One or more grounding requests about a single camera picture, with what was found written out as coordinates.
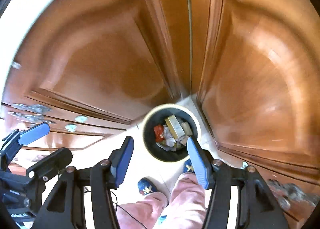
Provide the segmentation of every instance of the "red wrapper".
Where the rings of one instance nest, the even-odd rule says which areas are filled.
[[[161,142],[164,140],[164,134],[163,134],[163,126],[162,125],[156,125],[153,127],[153,130],[156,135],[156,142]]]

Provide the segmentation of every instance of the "wooden cabinet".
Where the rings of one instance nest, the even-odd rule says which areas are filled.
[[[192,91],[219,156],[234,166],[245,160],[268,179],[277,173],[282,184],[312,185],[319,195],[320,17],[311,2],[191,4]],[[287,212],[298,221],[292,228],[313,208]]]
[[[40,105],[60,142],[36,147],[84,148],[188,95],[188,22],[187,0],[54,0],[16,54],[21,68],[9,72],[7,129],[12,119],[33,125],[21,114],[36,115],[28,109]]]

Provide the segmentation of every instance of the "pink pants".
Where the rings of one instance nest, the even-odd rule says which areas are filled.
[[[205,193],[198,184],[196,175],[183,173],[171,193],[167,207],[167,218],[161,224],[162,228],[200,229],[205,218]],[[121,205],[129,214],[151,229],[156,224],[163,209],[167,206],[167,197],[161,192],[146,195],[142,201],[135,204]],[[117,218],[121,229],[142,229],[143,226],[130,217],[121,208],[117,210]]]

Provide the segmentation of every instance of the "trash can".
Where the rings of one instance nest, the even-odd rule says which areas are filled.
[[[142,121],[142,139],[148,152],[158,160],[164,162],[185,161],[189,158],[187,148],[177,151],[165,151],[156,144],[153,127],[165,124],[165,118],[175,115],[189,123],[193,135],[200,141],[201,130],[199,121],[187,108],[176,104],[163,104],[152,109]]]

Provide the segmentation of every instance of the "cardboard box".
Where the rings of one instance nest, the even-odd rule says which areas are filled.
[[[185,135],[183,128],[178,122],[176,116],[171,115],[170,117],[166,118],[165,123],[167,124],[174,139],[179,139]]]

